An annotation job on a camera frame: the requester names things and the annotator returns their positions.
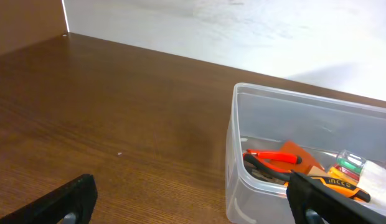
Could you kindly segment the red handled side cutters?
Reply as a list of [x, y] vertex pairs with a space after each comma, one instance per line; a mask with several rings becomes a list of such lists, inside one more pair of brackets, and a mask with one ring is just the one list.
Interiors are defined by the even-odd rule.
[[302, 158], [300, 156], [280, 151], [259, 151], [247, 149], [242, 154], [243, 160], [253, 165], [256, 170], [268, 174], [270, 177], [282, 180], [284, 182], [290, 181], [291, 170], [282, 169], [278, 166], [272, 165], [269, 161], [287, 162], [292, 165], [300, 165]]

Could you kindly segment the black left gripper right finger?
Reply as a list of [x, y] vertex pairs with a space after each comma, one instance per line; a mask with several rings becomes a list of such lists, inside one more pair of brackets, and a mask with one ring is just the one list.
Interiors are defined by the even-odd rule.
[[385, 216], [299, 172], [290, 175], [286, 195], [299, 224], [386, 224]]

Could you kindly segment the orange black long-nose pliers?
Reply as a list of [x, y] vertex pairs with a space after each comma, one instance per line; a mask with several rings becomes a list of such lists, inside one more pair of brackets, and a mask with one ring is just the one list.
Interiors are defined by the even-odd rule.
[[[288, 181], [292, 175], [292, 173], [281, 174], [281, 178], [280, 178], [280, 175], [273, 176], [256, 169], [253, 169], [249, 173], [259, 180], [280, 184], [280, 185], [285, 185], [285, 186], [288, 186]], [[344, 180], [333, 178], [333, 177], [323, 177], [323, 176], [310, 176], [310, 178], [322, 183], [326, 187], [333, 189], [336, 192], [339, 192], [345, 197], [348, 197], [360, 202], [369, 203], [371, 201], [371, 196], [369, 193], [357, 187], [356, 185], [346, 182]]]

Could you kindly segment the clear box of coloured bits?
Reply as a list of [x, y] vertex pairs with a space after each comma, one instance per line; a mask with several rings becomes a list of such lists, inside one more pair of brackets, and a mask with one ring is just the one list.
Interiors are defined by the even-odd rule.
[[365, 190], [372, 204], [386, 207], [386, 169], [378, 164], [344, 150], [327, 174]]

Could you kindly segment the clear plastic storage container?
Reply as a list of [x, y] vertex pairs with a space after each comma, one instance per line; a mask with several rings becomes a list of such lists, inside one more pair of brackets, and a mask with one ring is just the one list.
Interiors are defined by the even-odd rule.
[[386, 109], [236, 84], [226, 143], [226, 214], [233, 223], [293, 223], [286, 187], [251, 175], [243, 153], [293, 141], [327, 169], [341, 151], [386, 168]]

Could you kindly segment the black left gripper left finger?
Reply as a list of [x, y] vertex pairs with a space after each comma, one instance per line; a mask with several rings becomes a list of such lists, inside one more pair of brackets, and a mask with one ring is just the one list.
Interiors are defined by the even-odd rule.
[[0, 223], [89, 223], [98, 198], [94, 176], [82, 174], [22, 208]]

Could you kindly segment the orange scraper with wooden handle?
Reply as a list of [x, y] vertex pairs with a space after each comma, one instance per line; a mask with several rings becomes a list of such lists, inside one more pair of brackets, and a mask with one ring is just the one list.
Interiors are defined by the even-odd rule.
[[291, 171], [300, 172], [307, 176], [322, 176], [329, 177], [323, 166], [312, 156], [306, 152], [301, 146], [297, 145], [293, 141], [286, 141], [280, 147], [280, 152], [293, 154], [301, 158], [300, 164], [292, 164], [284, 161], [271, 161], [270, 164], [277, 168], [287, 170], [288, 175]]

